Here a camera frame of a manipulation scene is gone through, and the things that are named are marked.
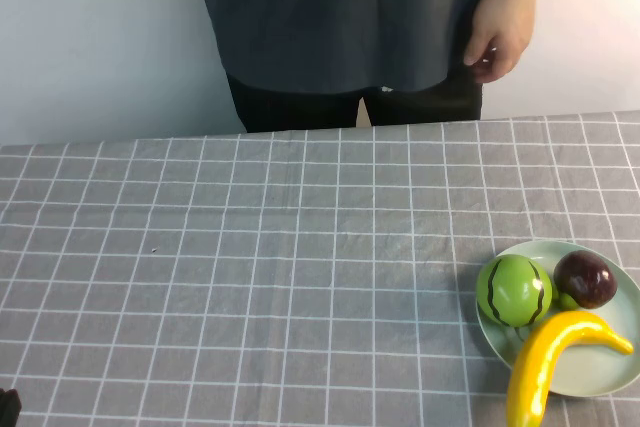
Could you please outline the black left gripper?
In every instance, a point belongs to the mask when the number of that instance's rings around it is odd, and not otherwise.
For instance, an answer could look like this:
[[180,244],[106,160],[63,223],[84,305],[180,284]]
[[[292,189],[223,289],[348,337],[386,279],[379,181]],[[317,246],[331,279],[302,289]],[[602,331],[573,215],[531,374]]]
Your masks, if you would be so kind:
[[16,389],[0,390],[0,427],[15,427],[22,403]]

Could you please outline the person's left hand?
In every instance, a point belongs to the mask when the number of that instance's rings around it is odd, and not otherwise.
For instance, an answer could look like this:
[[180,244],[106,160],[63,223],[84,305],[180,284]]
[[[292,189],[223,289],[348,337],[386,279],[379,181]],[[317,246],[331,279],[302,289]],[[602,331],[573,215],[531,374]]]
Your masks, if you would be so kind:
[[495,82],[514,69],[531,41],[535,8],[536,0],[480,0],[464,53],[477,83]]

